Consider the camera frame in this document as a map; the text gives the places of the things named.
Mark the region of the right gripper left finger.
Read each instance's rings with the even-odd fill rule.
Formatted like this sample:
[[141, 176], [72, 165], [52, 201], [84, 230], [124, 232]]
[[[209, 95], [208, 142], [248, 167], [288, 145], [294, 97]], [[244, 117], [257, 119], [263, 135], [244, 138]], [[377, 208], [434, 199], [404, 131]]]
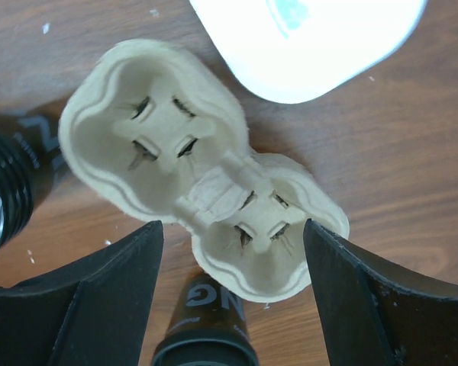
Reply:
[[0, 365], [136, 365], [163, 253], [147, 223], [68, 265], [0, 287]]

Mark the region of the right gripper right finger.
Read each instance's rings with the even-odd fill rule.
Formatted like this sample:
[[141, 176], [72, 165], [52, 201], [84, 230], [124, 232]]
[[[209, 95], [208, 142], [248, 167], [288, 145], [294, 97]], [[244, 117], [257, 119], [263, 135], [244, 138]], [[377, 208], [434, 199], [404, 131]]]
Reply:
[[311, 285], [332, 365], [458, 365], [458, 285], [308, 220]]

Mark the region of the single black cup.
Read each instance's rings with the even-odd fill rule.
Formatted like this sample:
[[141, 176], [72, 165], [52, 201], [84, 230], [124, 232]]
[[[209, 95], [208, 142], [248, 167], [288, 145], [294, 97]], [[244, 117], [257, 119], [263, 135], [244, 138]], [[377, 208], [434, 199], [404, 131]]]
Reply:
[[250, 339], [242, 299], [210, 275], [197, 272], [182, 288], [166, 335], [201, 329], [220, 329]]

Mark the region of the stack of black cups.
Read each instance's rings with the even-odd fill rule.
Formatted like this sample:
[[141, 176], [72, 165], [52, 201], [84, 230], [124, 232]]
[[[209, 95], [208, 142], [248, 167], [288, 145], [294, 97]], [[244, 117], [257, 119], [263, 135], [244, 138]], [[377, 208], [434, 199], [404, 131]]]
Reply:
[[0, 114], [0, 248], [69, 174], [58, 130], [50, 112]]

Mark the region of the cardboard cup carrier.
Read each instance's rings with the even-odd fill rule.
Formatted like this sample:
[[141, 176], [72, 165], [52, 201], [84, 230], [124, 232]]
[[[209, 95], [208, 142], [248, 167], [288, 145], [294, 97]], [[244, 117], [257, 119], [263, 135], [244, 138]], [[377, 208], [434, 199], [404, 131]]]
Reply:
[[133, 39], [107, 51], [63, 109], [59, 140], [80, 181], [133, 218], [183, 226], [198, 265], [251, 302], [310, 285], [307, 220], [350, 234], [311, 173], [255, 151], [239, 101], [171, 43]]

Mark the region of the black cup lid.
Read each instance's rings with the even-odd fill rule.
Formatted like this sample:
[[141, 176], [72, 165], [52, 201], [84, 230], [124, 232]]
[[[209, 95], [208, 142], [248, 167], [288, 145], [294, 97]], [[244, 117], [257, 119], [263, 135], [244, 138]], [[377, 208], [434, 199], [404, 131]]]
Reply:
[[220, 329], [189, 330], [167, 336], [153, 354], [152, 365], [260, 365], [242, 336]]

